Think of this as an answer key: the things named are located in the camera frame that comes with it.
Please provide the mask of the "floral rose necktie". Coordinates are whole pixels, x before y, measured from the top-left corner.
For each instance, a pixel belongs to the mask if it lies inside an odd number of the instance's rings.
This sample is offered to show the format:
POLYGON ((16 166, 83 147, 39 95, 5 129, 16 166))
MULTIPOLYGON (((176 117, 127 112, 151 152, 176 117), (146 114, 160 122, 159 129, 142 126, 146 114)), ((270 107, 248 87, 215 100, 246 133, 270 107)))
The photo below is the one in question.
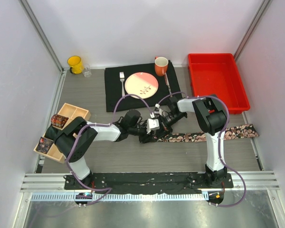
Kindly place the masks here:
MULTIPOLYGON (((224 140, 234 140, 243 138, 255 138, 259 134, 253 124, 244 124, 235 127, 229 127, 225 130, 224 140)), ((156 139, 155 142, 165 143, 195 143, 205 142, 206 135, 204 132, 198 133, 170 133, 162 138, 156 139)))

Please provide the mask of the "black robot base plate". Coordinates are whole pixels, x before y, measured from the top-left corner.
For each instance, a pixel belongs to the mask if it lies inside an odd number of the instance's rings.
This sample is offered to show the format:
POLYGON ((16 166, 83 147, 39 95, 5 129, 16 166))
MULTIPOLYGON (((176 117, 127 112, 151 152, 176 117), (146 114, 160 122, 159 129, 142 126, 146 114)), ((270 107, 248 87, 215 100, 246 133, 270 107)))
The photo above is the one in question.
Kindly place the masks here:
POLYGON ((221 180, 210 182, 205 173, 199 172, 136 172, 136 173, 93 173, 83 183, 104 194, 155 195, 195 194, 201 189, 231 189, 234 187, 231 174, 221 180))

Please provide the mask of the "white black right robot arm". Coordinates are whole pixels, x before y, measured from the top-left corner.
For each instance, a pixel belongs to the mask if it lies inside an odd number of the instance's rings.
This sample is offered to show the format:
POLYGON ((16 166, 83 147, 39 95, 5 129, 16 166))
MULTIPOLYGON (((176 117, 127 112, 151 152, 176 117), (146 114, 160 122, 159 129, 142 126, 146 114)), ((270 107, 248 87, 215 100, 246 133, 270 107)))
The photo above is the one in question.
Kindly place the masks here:
POLYGON ((167 106, 170 112, 160 115, 160 102, 155 105, 156 117, 159 119, 159 129, 154 132, 152 139, 158 140, 172 132, 172 125, 187 113, 195 113, 200 129, 205 133, 207 143, 207 161, 202 183, 209 187, 217 187, 227 176, 224 163, 223 140, 225 129, 229 123, 227 106, 216 96, 206 95, 178 99, 168 98, 167 106))

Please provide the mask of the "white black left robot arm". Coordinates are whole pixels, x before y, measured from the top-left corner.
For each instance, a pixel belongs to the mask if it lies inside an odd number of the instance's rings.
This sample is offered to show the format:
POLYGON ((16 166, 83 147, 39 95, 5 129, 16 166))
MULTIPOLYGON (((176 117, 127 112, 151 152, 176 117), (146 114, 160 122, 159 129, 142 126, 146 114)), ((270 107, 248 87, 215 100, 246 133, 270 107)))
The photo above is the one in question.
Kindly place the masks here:
POLYGON ((147 119, 142 124, 141 114, 137 110, 128 111, 125 116, 112 124, 95 124, 82 117, 76 117, 63 130, 54 130, 54 145, 67 159, 67 164, 80 189, 92 186, 93 173, 88 168, 84 154, 94 141, 119 142, 128 135, 151 136, 151 132, 159 129, 159 120, 147 119))

